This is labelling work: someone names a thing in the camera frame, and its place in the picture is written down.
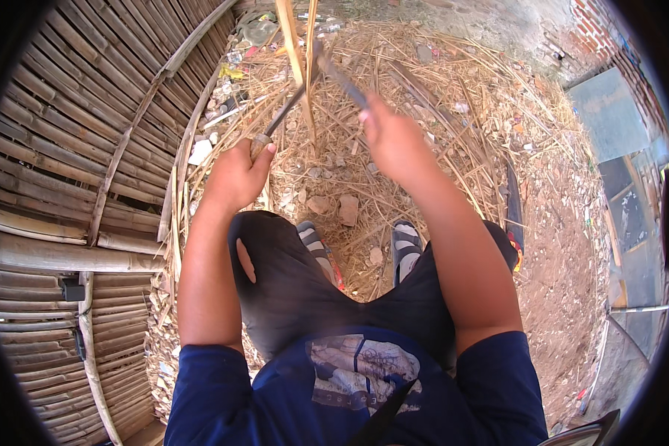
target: stone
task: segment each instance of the stone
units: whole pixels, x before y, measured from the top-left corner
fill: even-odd
[[[339,197],[339,222],[349,227],[353,227],[357,224],[358,207],[358,198],[351,195],[342,195]]]
[[[322,168],[321,167],[312,167],[310,168],[309,171],[307,171],[307,174],[311,176],[312,178],[319,178],[322,175]]]
[[[320,215],[327,213],[327,211],[330,210],[330,200],[328,200],[326,197],[315,195],[314,197],[307,200],[305,204],[307,204],[307,207],[310,208],[312,212],[318,213]]]
[[[379,248],[378,246],[372,248],[372,250],[369,252],[369,261],[372,262],[373,265],[381,265],[384,261],[382,248]]]
[[[297,200],[304,204],[307,201],[307,189],[303,188],[297,193]]]
[[[434,54],[426,45],[417,45],[417,58],[422,64],[430,64],[434,61]]]

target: navy blue t-shirt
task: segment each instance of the navy blue t-shirt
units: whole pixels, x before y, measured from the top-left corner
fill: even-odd
[[[416,379],[383,445],[537,445],[547,438],[525,334],[464,351],[451,378],[413,340],[348,327],[306,337],[250,385],[243,355],[186,345],[165,445],[344,445],[396,388]]]

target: black shorts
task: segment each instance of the black shorts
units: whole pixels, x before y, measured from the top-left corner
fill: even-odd
[[[486,227],[512,270],[517,252],[495,223]],[[240,238],[255,267],[251,283],[240,265]],[[441,294],[429,243],[414,269],[382,297],[358,303],[337,290],[286,219],[264,210],[237,214],[228,245],[242,319],[253,345],[268,361],[298,338],[341,326],[372,326],[417,341],[439,364],[455,358],[455,327]]]

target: hand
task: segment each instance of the hand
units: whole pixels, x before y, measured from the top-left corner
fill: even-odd
[[[369,108],[359,114],[366,139],[379,170],[401,184],[414,184],[441,173],[421,128],[409,116],[397,115],[376,94],[366,97]]]
[[[277,147],[268,144],[254,163],[250,162],[249,138],[241,139],[213,163],[203,199],[215,201],[227,212],[236,213],[258,197],[270,170]]]

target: red object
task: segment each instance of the red object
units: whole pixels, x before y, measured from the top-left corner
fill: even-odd
[[[245,57],[250,57],[250,56],[252,56],[253,54],[257,53],[259,49],[260,49],[260,48],[258,48],[257,46],[251,46],[251,47],[245,52]]]

